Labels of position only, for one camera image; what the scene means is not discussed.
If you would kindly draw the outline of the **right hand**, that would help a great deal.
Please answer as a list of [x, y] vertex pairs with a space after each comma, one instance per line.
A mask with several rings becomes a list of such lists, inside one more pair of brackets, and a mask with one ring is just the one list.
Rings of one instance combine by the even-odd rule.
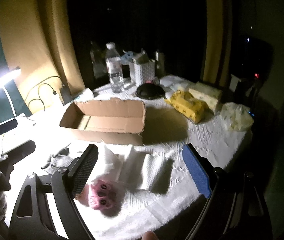
[[159, 239], [154, 232], [148, 231], [143, 234], [141, 240], [159, 240]]

